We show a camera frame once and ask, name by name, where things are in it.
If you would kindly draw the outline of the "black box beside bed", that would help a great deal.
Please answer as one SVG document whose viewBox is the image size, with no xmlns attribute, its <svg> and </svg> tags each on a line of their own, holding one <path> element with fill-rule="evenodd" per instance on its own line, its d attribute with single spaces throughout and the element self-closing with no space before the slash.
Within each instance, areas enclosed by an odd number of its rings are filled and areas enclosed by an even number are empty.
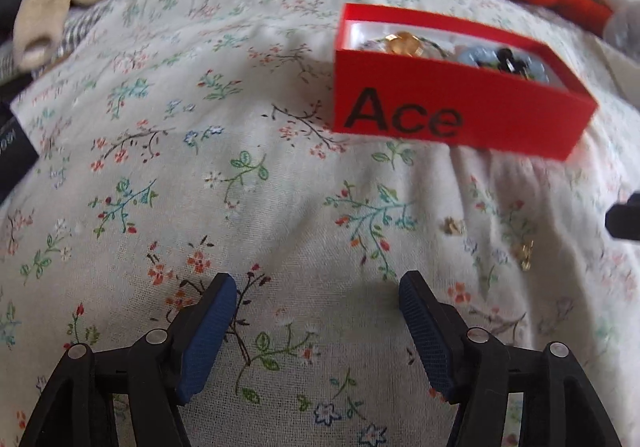
<svg viewBox="0 0 640 447">
<path fill-rule="evenodd" d="M 0 202 L 3 202 L 38 161 L 38 153 L 5 103 L 1 103 L 0 137 Z"/>
</svg>

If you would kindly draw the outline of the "black beaded flower brooch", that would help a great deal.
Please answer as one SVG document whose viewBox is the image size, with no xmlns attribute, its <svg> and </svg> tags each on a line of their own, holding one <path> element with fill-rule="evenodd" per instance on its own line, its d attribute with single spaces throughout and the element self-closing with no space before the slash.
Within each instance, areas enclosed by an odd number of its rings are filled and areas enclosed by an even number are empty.
<svg viewBox="0 0 640 447">
<path fill-rule="evenodd" d="M 496 51 L 496 57 L 499 71 L 529 78 L 527 63 L 523 59 L 516 58 L 510 48 L 499 48 Z"/>
</svg>

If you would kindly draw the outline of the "small gold stud earring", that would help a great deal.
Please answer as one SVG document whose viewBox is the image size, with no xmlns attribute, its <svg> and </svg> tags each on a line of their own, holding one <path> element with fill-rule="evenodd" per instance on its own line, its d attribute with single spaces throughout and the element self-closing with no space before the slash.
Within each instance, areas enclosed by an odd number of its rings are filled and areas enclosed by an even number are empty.
<svg viewBox="0 0 640 447">
<path fill-rule="evenodd" d="M 444 233 L 448 236 L 463 236 L 465 233 L 464 222 L 461 219 L 446 217 L 442 224 Z"/>
</svg>

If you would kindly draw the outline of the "floral bed sheet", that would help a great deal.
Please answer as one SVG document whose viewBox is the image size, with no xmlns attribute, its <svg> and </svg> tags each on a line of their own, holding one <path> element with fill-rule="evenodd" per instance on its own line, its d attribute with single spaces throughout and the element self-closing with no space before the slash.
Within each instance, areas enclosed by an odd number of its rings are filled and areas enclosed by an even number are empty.
<svg viewBox="0 0 640 447">
<path fill-rule="evenodd" d="M 347 2 L 452 14 L 548 44 L 599 108 L 564 163 L 330 131 Z M 182 409 L 195 446 L 440 446 L 397 306 L 424 274 L 503 342 L 564 342 L 639 441 L 639 248 L 606 210 L 639 187 L 639 113 L 611 51 L 505 0 L 109 0 L 17 97 L 40 159 L 1 207 L 1 441 L 66 347 L 131 344 L 219 271 L 239 307 Z M 446 217 L 464 222 L 448 236 Z M 533 240 L 532 268 L 514 249 Z"/>
</svg>

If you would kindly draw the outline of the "red Ace box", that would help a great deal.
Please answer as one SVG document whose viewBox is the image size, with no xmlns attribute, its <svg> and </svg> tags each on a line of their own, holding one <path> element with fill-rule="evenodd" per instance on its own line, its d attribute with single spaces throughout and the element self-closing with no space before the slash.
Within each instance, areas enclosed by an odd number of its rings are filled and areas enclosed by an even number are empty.
<svg viewBox="0 0 640 447">
<path fill-rule="evenodd" d="M 384 37 L 407 31 L 421 57 L 392 55 Z M 497 69 L 510 48 L 529 78 Z M 545 44 L 426 11 L 347 4 L 334 58 L 336 133 L 422 139 L 563 161 L 597 111 Z"/>
</svg>

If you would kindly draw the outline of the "small gold charm earring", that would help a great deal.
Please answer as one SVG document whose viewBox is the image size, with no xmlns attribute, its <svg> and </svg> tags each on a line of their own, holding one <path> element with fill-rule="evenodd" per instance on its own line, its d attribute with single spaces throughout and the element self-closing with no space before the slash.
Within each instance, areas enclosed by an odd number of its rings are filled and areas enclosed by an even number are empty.
<svg viewBox="0 0 640 447">
<path fill-rule="evenodd" d="M 514 249 L 514 255 L 521 271 L 530 271 L 532 268 L 533 249 L 535 242 L 533 240 L 522 242 Z"/>
</svg>

